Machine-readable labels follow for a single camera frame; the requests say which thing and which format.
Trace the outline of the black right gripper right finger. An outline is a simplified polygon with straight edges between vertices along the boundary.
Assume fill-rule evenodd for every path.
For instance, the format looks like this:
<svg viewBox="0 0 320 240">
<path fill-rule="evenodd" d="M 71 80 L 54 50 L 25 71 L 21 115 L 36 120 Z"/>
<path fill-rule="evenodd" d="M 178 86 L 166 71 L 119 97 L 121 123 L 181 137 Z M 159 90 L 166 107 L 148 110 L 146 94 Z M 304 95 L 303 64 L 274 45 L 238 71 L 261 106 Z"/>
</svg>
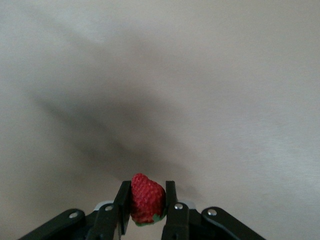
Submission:
<svg viewBox="0 0 320 240">
<path fill-rule="evenodd" d="M 257 232 L 222 208 L 198 212 L 177 198 L 174 181 L 165 182 L 166 223 L 163 240 L 263 240 Z"/>
</svg>

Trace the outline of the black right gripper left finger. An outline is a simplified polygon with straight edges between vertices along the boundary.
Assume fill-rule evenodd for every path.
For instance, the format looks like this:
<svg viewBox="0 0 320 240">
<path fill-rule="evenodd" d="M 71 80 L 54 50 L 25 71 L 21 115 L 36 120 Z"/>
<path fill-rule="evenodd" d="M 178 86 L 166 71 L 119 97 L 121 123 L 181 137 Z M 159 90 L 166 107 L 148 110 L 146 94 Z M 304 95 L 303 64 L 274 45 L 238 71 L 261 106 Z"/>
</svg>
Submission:
<svg viewBox="0 0 320 240">
<path fill-rule="evenodd" d="M 123 181 L 114 201 L 99 203 L 86 215 L 68 209 L 22 236 L 22 240 L 119 240 L 130 218 L 131 182 Z"/>
</svg>

